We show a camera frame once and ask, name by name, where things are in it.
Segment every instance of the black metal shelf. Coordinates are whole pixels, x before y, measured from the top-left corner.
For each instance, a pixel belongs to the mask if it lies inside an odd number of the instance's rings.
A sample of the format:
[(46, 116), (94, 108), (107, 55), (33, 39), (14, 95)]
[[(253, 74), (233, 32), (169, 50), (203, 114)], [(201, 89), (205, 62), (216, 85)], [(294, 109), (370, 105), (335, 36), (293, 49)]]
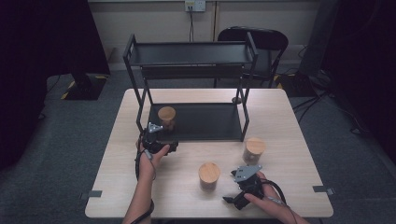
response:
[[(139, 112), (136, 124), (143, 132), (140, 119), (146, 95), (151, 109), (148, 122), (160, 124), (158, 111), (163, 106), (172, 106), (177, 111), (176, 129), (171, 133), (161, 132), (161, 140), (239, 140), (244, 141), (248, 129), (249, 86), (242, 90), (241, 83), (236, 88), (235, 97), (241, 99), (245, 114), (245, 125), (241, 126), (238, 103), (154, 103), (148, 81), (152, 79), (173, 78), (239, 78), (243, 67), (250, 65), (254, 74), (258, 52), (250, 33), (246, 41), (224, 42), (186, 42), (186, 43), (137, 43), (131, 35), (123, 54), (128, 74), (134, 86)], [(140, 95), (134, 80), (132, 66), (141, 68), (145, 89)]]

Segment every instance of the black chair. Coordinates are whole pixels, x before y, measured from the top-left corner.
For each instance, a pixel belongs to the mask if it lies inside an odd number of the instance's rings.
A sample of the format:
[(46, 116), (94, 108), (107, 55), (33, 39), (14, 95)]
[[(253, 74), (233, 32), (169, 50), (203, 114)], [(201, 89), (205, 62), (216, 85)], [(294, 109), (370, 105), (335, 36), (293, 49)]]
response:
[[(220, 32), (218, 41), (244, 41), (247, 33), (250, 32), (254, 44), (259, 52), (253, 79), (269, 81), (268, 88), (271, 88), (279, 65), (280, 57), (289, 44), (288, 38), (276, 30), (252, 28), (245, 26), (233, 26)], [(277, 51), (276, 58), (272, 62), (272, 51)], [(250, 66), (246, 64), (243, 69), (243, 78), (248, 78)]]

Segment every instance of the wall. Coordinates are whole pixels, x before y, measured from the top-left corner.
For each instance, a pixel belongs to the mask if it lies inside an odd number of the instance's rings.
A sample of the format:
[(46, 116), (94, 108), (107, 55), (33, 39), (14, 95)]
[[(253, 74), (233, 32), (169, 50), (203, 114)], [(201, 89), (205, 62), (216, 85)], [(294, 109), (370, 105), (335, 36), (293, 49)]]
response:
[[(318, 4), (318, 0), (206, 1), (206, 12), (192, 14), (194, 41), (216, 40), (222, 29), (245, 25), (278, 30), (293, 49), (308, 43)], [(107, 48), (123, 49), (131, 33), (140, 42), (190, 40), (191, 17), (184, 11), (184, 1), (91, 0), (90, 7)]]

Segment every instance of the human arm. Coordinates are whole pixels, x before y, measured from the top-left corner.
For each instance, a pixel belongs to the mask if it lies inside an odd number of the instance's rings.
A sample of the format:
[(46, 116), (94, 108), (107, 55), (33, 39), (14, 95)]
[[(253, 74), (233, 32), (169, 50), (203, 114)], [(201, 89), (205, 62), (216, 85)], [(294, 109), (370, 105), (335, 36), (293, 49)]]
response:
[[(265, 175), (261, 172), (258, 172), (257, 175), (260, 179), (266, 179)], [(291, 210), (290, 207), (283, 203), (276, 203), (271, 199), (279, 200), (281, 199), (279, 195), (276, 193), (274, 188), (271, 185), (264, 184), (262, 185), (262, 190), (264, 192), (264, 197), (262, 199), (257, 198), (256, 196), (246, 193), (245, 198), (251, 203), (256, 204), (260, 207), (262, 211), (268, 214), (271, 217), (275, 217), (279, 221), (285, 224), (305, 224), (308, 223), (305, 219), (300, 217), (297, 213)]]
[[(139, 150), (144, 150), (142, 145), (140, 145)], [(132, 223), (149, 210), (155, 169), (160, 165), (161, 158), (168, 152), (168, 150), (169, 145), (164, 146), (159, 152), (152, 154), (151, 161), (144, 152), (141, 155), (139, 163), (139, 179), (134, 190), (134, 197), (131, 200), (122, 223)], [(143, 219), (140, 223), (150, 223), (150, 217)]]

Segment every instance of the finger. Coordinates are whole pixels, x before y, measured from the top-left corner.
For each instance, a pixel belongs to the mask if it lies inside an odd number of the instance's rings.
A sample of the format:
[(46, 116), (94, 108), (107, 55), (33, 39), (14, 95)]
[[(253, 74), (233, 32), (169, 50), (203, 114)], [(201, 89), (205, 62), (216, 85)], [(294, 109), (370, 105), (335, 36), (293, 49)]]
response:
[(253, 194), (246, 193), (246, 194), (244, 194), (244, 197), (245, 197), (248, 201), (250, 201), (251, 203), (256, 204), (257, 206), (259, 206), (259, 207), (262, 208), (262, 209), (264, 209), (265, 206), (268, 204), (267, 201), (262, 200), (262, 199), (260, 199), (260, 198), (258, 198), (258, 197), (256, 197), (256, 196), (254, 196)]
[(161, 158), (162, 156), (166, 155), (166, 153), (168, 153), (170, 147), (171, 146), (169, 146), (169, 145), (165, 145), (163, 148), (161, 148), (161, 150), (156, 153), (156, 155), (158, 155), (157, 157)]
[(265, 176), (265, 174), (263, 174), (263, 173), (260, 172), (260, 171), (257, 172), (256, 174), (259, 176), (260, 179), (266, 179), (266, 178), (267, 178), (267, 177)]
[(279, 199), (279, 195), (277, 195), (276, 191), (271, 185), (263, 184), (262, 190), (264, 191), (265, 196)]

